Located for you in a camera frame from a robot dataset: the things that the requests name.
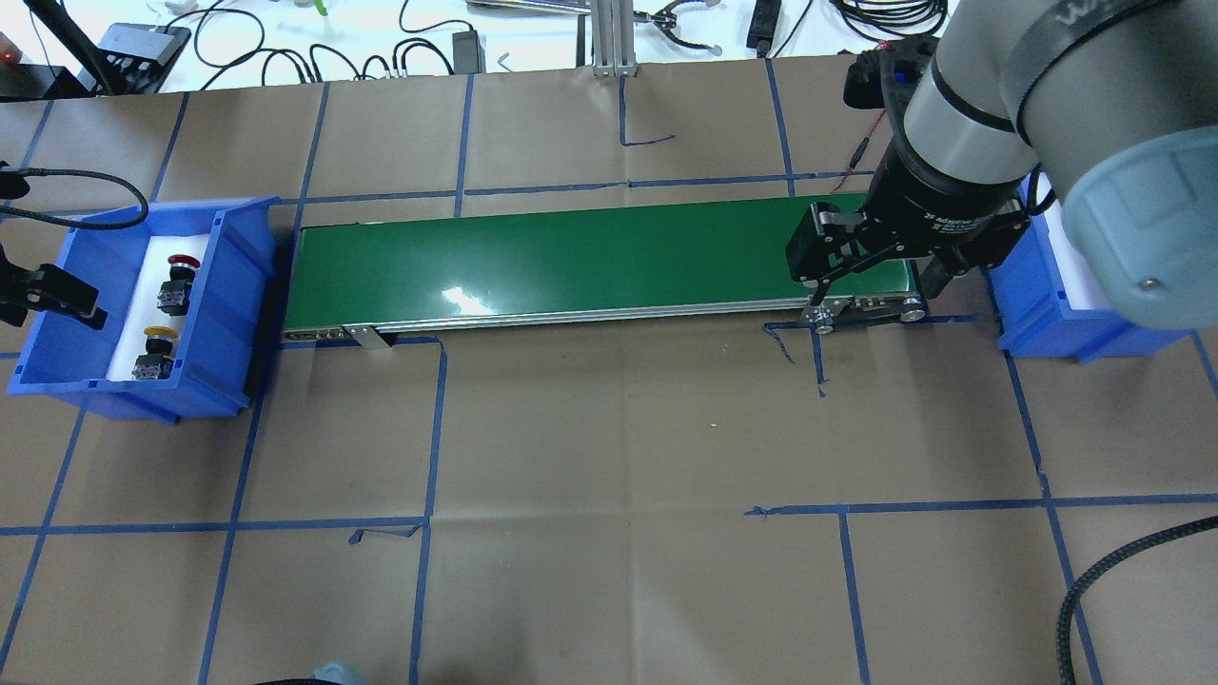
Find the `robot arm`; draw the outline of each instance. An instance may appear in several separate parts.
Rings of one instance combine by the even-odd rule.
[[[1039,160],[1117,311],[1218,324],[1214,65],[1212,0],[962,0],[940,41],[895,41],[851,67],[847,104],[884,107],[893,140],[859,212],[808,212],[792,278],[816,305],[848,273],[933,255],[933,297],[1006,258]]]

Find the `blue plastic crate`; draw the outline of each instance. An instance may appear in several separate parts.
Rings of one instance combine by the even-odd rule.
[[[1001,267],[990,272],[1005,333],[999,349],[1015,357],[1145,356],[1167,347],[1188,330],[1158,330],[1129,323],[1112,310],[1074,308],[1062,283],[1043,216]]]
[[[278,197],[152,205],[149,218],[123,230],[69,230],[57,264],[97,288],[108,312],[101,330],[63,316],[39,313],[21,352],[11,395],[50,395],[116,419],[233,416],[250,405],[244,394],[275,241],[267,210]],[[121,221],[125,207],[89,217]],[[153,235],[207,233],[174,368],[163,380],[107,380],[149,240]],[[155,302],[136,306],[155,307]]]

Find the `green conveyor belt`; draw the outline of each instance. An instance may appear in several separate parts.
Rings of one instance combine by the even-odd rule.
[[[854,208],[862,195],[834,195]],[[285,329],[425,330],[798,306],[787,239],[808,205],[781,197],[307,228]],[[915,290],[890,262],[831,295]]]

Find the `light blue joint cover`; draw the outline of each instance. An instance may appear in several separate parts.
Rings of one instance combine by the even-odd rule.
[[[1218,325],[1218,126],[1108,157],[1062,205],[1066,235],[1121,316],[1147,328]]]
[[[314,668],[313,678],[337,683],[337,685],[368,685],[356,667],[345,661],[333,661],[322,668]]]

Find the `light blue object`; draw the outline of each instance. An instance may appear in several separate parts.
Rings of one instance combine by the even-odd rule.
[[[1002,313],[998,346],[1015,357],[1100,357],[1152,355],[1186,336],[1130,323],[1112,310],[1075,310],[1066,296],[1044,217],[1032,227],[1002,266],[990,272],[994,300]]]
[[[106,325],[93,330],[65,316],[37,314],[9,394],[50,395],[108,418],[167,424],[180,417],[233,416],[247,407],[244,386],[255,325],[263,289],[275,273],[267,208],[278,201],[163,202],[152,205],[149,218],[132,228],[69,230],[56,263],[97,289],[97,306],[108,313]],[[124,207],[86,218],[117,222],[136,211]],[[107,380],[149,239],[202,233],[209,233],[207,251],[190,293],[172,375]]]
[[[329,680],[339,685],[368,685],[368,681],[364,680],[363,675],[359,675],[356,667],[345,661],[333,661],[322,668],[313,669],[313,678]]]
[[[1218,126],[1100,162],[1071,189],[1062,224],[1129,321],[1218,325]]]

